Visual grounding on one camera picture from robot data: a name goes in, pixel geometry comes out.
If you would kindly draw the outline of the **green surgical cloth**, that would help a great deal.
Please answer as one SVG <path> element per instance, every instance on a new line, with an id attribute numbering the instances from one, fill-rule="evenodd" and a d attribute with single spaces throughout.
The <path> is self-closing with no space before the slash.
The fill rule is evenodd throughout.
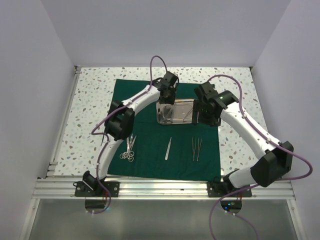
<path id="1" fill-rule="evenodd" d="M 118 79 L 114 97 L 123 97 L 124 101 L 146 86 Z M 194 99 L 194 88 L 194 84 L 180 84 L 175 98 Z M 106 175 L 205 182 L 212 181 L 214 177 L 221 178 L 217 127 L 201 123 L 162 125 L 156 117 L 156 102 L 135 116 L 129 135 L 129 157 L 120 159 L 120 154 L 126 151 L 125 139 L 117 148 Z M 170 137 L 169 156 L 165 160 Z M 192 137 L 202 139 L 198 161 L 193 161 Z"/>

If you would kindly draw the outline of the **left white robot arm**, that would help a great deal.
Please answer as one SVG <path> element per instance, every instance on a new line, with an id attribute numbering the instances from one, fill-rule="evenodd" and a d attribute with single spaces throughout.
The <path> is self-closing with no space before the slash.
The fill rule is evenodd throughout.
<path id="1" fill-rule="evenodd" d="M 108 115 L 91 132 L 92 135 L 98 135 L 95 131 L 104 125 L 104 132 L 101 135 L 106 138 L 106 141 L 97 157 L 95 175 L 91 175 L 90 171 L 83 174 L 82 182 L 86 185 L 87 192 L 96 197 L 108 190 L 102 180 L 107 175 L 118 147 L 132 133 L 135 116 L 157 101 L 172 105 L 175 102 L 178 84 L 178 76 L 167 71 L 163 77 L 151 80 L 146 87 L 132 97 L 111 103 Z"/>

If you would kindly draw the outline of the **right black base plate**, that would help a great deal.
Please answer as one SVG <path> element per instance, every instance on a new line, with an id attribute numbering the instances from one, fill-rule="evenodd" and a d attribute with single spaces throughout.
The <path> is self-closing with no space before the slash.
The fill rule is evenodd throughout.
<path id="1" fill-rule="evenodd" d="M 207 195 L 209 198 L 220 198 L 232 192 L 238 191 L 239 188 L 235 188 L 228 176 L 224 176 L 222 179 L 214 177 L 212 181 L 206 183 Z"/>

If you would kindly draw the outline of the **aluminium front rail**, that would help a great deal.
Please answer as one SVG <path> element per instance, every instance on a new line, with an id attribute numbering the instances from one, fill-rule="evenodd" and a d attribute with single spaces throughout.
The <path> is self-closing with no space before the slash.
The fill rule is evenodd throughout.
<path id="1" fill-rule="evenodd" d="M 33 199 L 75 199 L 74 182 L 80 178 L 46 178 L 36 181 Z M 110 176 L 107 181 L 118 182 L 116 200 L 213 200 L 204 181 L 174 181 L 163 179 L 128 178 Z M 278 181 L 267 188 L 257 186 L 248 200 L 294 200 L 291 182 Z"/>

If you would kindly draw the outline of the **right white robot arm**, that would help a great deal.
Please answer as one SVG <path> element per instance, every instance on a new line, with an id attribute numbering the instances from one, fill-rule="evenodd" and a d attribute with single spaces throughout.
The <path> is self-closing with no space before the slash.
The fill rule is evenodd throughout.
<path id="1" fill-rule="evenodd" d="M 223 177 L 219 187 L 227 196 L 235 196 L 241 188 L 252 184 L 268 187 L 287 174 L 292 167 L 293 145 L 281 142 L 265 131 L 241 106 L 229 90 L 217 92 L 209 82 L 194 89 L 193 124 L 220 126 L 229 124 L 251 148 L 257 162 L 250 167 L 234 170 Z"/>

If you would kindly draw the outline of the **left aluminium side rail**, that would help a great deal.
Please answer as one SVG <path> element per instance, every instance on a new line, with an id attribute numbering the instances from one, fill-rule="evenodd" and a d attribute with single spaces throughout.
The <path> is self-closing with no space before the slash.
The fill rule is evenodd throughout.
<path id="1" fill-rule="evenodd" d="M 66 102 L 66 106 L 65 106 L 65 109 L 64 109 L 64 112 L 63 112 L 63 115 L 62 115 L 62 122 L 61 122 L 60 127 L 59 127 L 58 135 L 57 135 L 57 138 L 56 138 L 56 141 L 55 141 L 55 144 L 54 144 L 53 152 L 51 154 L 50 161 L 49 161 L 49 164 L 48 164 L 48 168 L 47 168 L 47 171 L 46 171 L 46 174 L 45 174 L 44 178 L 54 178 L 55 177 L 54 176 L 55 169 L 56 169 L 56 166 L 59 163 L 58 155 L 59 155 L 59 152 L 60 152 L 62 140 L 63 140 L 63 137 L 64 137 L 65 128 L 66 128 L 66 125 L 67 125 L 67 122 L 68 122 L 70 109 L 71 109 L 71 106 L 72 106 L 74 93 L 75 93 L 75 90 L 76 90 L 76 87 L 77 87 L 77 84 L 78 84 L 79 76 L 81 74 L 82 66 L 75 66 L 74 68 L 75 68 L 74 77 L 73 77 L 73 80 L 72 80 L 71 89 L 70 89 L 70 91 L 69 91 L 69 93 L 67 95 L 67 102 Z"/>

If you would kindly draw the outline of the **steel instrument tray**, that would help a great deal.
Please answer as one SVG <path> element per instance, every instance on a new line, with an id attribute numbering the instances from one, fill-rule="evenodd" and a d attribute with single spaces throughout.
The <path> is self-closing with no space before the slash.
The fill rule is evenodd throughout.
<path id="1" fill-rule="evenodd" d="M 176 99 L 174 104 L 156 102 L 156 120 L 160 125 L 192 124 L 194 99 Z"/>

